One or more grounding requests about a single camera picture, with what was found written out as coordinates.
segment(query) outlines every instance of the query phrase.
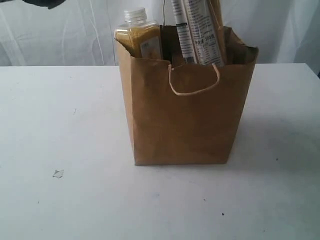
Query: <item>white curtain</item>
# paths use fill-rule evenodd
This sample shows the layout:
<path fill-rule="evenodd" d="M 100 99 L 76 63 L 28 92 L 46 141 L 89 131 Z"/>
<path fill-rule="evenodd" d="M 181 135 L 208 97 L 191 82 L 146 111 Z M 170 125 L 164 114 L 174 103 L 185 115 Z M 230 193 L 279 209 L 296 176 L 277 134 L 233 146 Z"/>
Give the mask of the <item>white curtain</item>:
<path fill-rule="evenodd" d="M 220 0 L 224 25 L 251 46 L 259 63 L 307 63 L 320 71 L 320 0 Z M 114 65 L 113 31 L 123 10 L 174 25 L 171 0 L 66 0 L 48 10 L 0 3 L 0 66 Z"/>

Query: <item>bag handle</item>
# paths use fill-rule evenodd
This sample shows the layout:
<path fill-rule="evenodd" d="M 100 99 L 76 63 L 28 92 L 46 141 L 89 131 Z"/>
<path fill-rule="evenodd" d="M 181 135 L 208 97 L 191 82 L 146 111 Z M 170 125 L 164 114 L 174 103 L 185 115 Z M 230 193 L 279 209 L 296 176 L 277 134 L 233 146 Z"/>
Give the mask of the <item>bag handle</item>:
<path fill-rule="evenodd" d="M 171 67 L 172 65 L 170 64 L 169 65 L 169 85 L 171 87 L 171 90 L 172 92 L 174 92 L 175 95 L 177 96 L 193 96 L 193 95 L 197 95 L 197 94 L 201 94 L 201 93 L 204 93 L 206 91 L 209 91 L 211 89 L 213 89 L 214 87 L 216 87 L 219 82 L 220 82 L 220 72 L 217 68 L 217 66 L 213 63 L 212 64 L 212 67 L 213 67 L 213 70 L 215 71 L 215 74 L 216 74 L 216 82 L 204 89 L 200 89 L 200 90 L 197 90 L 197 91 L 192 91 L 192 92 L 178 92 L 175 90 L 174 86 L 172 85 L 172 81 L 171 81 L 171 71 L 173 71 L 174 69 L 172 69 Z"/>

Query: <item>kraft paper bag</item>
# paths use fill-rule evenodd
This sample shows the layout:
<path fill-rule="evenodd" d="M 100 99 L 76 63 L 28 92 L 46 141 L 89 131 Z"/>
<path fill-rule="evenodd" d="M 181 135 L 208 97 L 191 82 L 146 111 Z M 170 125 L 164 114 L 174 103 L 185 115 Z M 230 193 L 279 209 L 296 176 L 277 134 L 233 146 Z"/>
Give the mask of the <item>kraft paper bag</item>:
<path fill-rule="evenodd" d="M 227 162 L 258 49 L 231 28 L 224 40 L 224 67 L 184 64 L 175 26 L 161 28 L 164 60 L 135 58 L 116 42 L 136 165 Z"/>

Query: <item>white table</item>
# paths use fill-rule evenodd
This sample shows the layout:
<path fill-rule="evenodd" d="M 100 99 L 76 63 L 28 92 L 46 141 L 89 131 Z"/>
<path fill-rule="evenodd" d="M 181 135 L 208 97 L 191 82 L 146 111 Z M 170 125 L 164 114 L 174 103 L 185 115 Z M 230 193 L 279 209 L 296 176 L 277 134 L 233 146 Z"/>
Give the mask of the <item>white table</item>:
<path fill-rule="evenodd" d="M 256 66 L 226 165 L 139 167 L 117 66 L 0 67 L 1 240 L 318 240 L 319 222 L 305 64 Z"/>

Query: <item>white bottle cap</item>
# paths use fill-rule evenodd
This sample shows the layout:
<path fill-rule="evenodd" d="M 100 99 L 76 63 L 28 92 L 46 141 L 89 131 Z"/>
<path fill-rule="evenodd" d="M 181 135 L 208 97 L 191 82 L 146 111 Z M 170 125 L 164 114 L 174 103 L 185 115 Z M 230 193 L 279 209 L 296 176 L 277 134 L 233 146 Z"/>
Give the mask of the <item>white bottle cap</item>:
<path fill-rule="evenodd" d="M 143 21 L 147 19 L 146 9 L 139 7 L 132 10 L 124 10 L 124 20 L 126 22 Z"/>

